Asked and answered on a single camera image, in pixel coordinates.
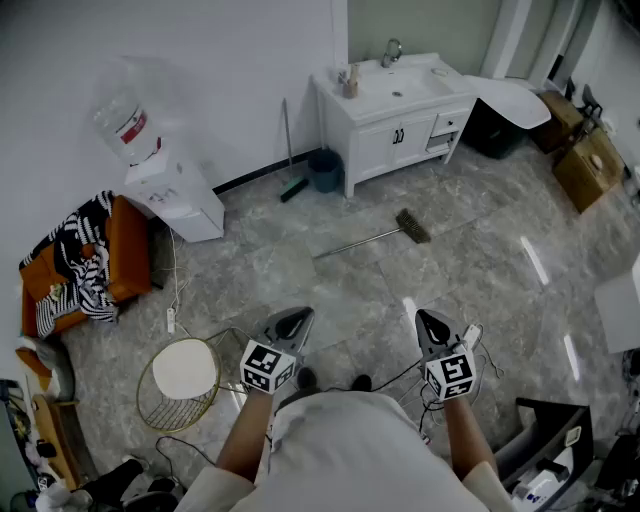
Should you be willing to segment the grey cushion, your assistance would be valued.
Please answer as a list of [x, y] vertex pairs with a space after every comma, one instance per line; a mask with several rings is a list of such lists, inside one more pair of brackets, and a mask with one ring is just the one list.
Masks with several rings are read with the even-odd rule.
[[56, 375], [59, 384], [58, 400], [71, 402], [75, 399], [75, 374], [68, 350], [59, 336], [36, 340], [36, 354], [40, 362]]

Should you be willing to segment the chrome faucet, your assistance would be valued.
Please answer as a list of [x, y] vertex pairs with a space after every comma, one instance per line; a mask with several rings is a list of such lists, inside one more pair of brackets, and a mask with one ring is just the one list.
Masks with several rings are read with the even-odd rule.
[[389, 39], [381, 59], [381, 67], [389, 69], [394, 63], [399, 61], [402, 54], [403, 48], [401, 42], [396, 38]]

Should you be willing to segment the clear water bottle red label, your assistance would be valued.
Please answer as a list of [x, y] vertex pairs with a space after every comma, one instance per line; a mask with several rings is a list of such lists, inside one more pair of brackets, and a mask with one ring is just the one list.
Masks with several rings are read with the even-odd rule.
[[162, 146], [136, 79], [137, 69], [129, 58], [110, 61], [96, 79], [90, 112], [98, 135], [129, 167], [149, 160]]

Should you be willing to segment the white oval board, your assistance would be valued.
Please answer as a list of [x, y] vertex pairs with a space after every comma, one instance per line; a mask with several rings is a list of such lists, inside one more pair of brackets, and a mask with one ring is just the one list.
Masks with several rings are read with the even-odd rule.
[[464, 78], [476, 90], [479, 99], [521, 129], [530, 130], [551, 119], [546, 104], [521, 85], [473, 75]]

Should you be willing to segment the brown cardboard boxes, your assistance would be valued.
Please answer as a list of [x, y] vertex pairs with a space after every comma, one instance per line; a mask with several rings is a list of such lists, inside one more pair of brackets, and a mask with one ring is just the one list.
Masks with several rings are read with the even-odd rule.
[[621, 181], [624, 168], [606, 132], [595, 128], [564, 154], [553, 175], [582, 214]]

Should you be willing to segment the orange sofa chair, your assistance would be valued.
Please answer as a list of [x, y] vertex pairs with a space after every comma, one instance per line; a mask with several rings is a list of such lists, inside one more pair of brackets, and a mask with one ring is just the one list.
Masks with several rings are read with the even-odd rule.
[[[112, 218], [107, 222], [109, 241], [110, 284], [108, 291], [114, 299], [117, 312], [119, 305], [138, 295], [152, 290], [148, 221], [128, 199], [114, 195]], [[85, 319], [92, 319], [81, 312], [65, 315], [56, 321], [52, 334], [59, 333]], [[32, 338], [35, 328], [35, 301], [22, 282], [22, 334]]]

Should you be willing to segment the orange cushion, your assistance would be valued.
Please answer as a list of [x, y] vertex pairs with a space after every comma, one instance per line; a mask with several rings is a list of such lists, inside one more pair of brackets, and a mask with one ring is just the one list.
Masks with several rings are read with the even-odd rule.
[[21, 347], [15, 350], [17, 357], [24, 363], [30, 370], [32, 370], [39, 378], [51, 378], [52, 371], [47, 368], [39, 359], [37, 353], [26, 347]]

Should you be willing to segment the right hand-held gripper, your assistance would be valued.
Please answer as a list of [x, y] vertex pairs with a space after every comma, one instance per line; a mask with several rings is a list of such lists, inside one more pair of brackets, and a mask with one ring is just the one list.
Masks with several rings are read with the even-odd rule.
[[[424, 357], [433, 354], [432, 347], [451, 347], [460, 339], [456, 322], [434, 310], [418, 309], [415, 314], [418, 344]], [[457, 343], [425, 362], [425, 381], [439, 401], [469, 394], [476, 382], [473, 354], [463, 343]]]

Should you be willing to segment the black white striped blanket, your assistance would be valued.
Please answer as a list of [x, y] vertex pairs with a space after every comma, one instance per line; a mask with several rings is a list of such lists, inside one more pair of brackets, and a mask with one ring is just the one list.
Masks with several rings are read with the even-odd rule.
[[81, 312], [112, 321], [117, 308], [108, 291], [109, 241], [115, 196], [101, 191], [71, 212], [19, 263], [24, 288], [35, 301], [34, 337], [46, 338], [61, 317]]

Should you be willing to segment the person's right forearm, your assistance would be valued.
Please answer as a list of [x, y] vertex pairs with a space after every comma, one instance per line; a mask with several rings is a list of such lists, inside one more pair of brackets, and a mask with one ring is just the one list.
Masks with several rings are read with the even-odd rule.
[[498, 474], [496, 459], [465, 396], [444, 402], [451, 463], [463, 480], [476, 466], [486, 462]]

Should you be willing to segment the long-handled floor brush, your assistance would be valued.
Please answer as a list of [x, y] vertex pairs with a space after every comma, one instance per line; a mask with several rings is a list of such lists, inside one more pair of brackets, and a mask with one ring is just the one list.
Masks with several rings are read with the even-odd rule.
[[420, 222], [416, 219], [416, 217], [407, 208], [402, 209], [395, 216], [395, 222], [396, 222], [395, 229], [383, 232], [381, 234], [366, 238], [358, 242], [351, 243], [349, 245], [346, 245], [337, 249], [327, 251], [325, 253], [317, 255], [316, 259], [321, 259], [324, 257], [339, 254], [339, 253], [348, 251], [350, 249], [368, 244], [370, 242], [380, 240], [387, 236], [394, 235], [396, 233], [404, 233], [410, 240], [412, 240], [416, 244], [423, 244], [431, 241], [431, 236], [429, 232], [420, 224]]

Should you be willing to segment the white table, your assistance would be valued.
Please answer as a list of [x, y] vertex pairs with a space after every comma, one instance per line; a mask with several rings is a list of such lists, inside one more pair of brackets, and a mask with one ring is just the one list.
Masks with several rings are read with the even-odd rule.
[[619, 275], [595, 288], [608, 352], [640, 348], [640, 253]]

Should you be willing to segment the dark green bin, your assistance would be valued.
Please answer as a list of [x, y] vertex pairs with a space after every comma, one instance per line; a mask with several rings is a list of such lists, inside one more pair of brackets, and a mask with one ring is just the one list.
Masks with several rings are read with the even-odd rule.
[[492, 109], [482, 99], [477, 99], [461, 141], [492, 159], [509, 156], [524, 140], [527, 131]]

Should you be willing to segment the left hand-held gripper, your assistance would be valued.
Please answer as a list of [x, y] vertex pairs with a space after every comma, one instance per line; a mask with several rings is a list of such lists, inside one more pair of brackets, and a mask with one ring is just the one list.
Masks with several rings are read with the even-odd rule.
[[294, 377], [315, 320], [309, 306], [271, 315], [256, 339], [250, 339], [240, 362], [242, 383], [273, 395]]

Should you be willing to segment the person's left forearm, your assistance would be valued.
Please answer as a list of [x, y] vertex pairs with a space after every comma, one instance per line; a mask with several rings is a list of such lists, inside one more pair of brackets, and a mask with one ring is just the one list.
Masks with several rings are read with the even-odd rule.
[[217, 468], [255, 482], [272, 406], [272, 395], [249, 392], [216, 460]]

